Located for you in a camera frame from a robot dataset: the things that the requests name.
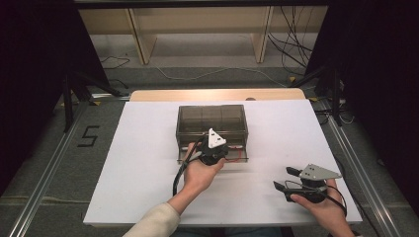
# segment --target white sleeve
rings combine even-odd
[[[178,227],[181,217],[167,202],[154,206],[142,216],[124,237],[168,237]]]

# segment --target white object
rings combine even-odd
[[[223,139],[218,133],[209,129],[209,148],[215,148],[217,146],[225,144],[227,141]]]
[[[300,182],[286,168],[316,164],[337,171],[312,106],[306,100],[244,101],[249,130],[248,163],[224,165],[211,186],[182,214],[181,226],[292,226],[316,224],[287,202],[273,181]],[[133,225],[154,205],[172,196],[179,170],[176,136],[179,106],[237,105],[219,102],[128,102],[84,223]],[[362,221],[343,179],[336,180],[348,206],[347,220]],[[183,179],[178,188],[183,187]]]

